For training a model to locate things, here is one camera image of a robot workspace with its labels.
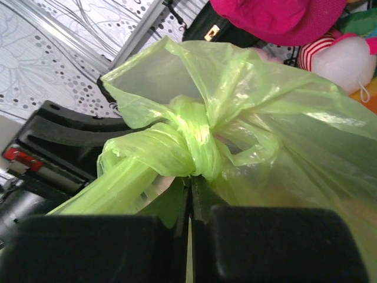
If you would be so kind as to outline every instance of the hat brim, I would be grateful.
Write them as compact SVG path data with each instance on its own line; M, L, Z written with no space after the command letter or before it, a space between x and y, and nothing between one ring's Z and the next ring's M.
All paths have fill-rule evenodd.
M346 0L312 0L302 21L293 30L283 34L270 34L253 28L246 31L276 45L305 45L329 31L342 15L346 5Z

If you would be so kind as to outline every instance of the gold buckle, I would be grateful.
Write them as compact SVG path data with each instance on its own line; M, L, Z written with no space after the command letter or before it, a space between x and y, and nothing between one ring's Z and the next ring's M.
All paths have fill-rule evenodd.
M207 34L204 36L204 39L206 41L212 41L212 39L215 37L215 35L220 31L220 28L217 25L213 25L213 27L207 32Z

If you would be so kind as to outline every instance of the striped hat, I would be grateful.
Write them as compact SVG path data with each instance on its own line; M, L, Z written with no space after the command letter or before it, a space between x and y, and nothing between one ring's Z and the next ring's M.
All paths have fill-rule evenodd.
M323 37L319 38L313 43L304 45L299 53L298 64L299 67L306 71L312 71L312 64L314 56L319 52L330 47L335 41L335 37L329 31Z

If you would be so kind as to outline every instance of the orange object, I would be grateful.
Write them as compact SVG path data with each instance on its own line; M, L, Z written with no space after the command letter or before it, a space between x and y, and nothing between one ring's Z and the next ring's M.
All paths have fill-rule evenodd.
M375 77L365 88L371 95L371 99L367 103L361 101L361 90L354 92L349 97L362 103L366 108L370 109L370 111L377 114L377 77Z

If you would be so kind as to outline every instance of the plastic bag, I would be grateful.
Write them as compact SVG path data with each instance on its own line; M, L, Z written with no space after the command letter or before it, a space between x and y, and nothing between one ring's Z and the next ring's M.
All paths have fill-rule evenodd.
M376 278L377 117L339 87L252 50L168 38L102 80L129 126L153 125L109 140L101 177L54 213L134 213L157 175L203 175L232 205L337 211Z

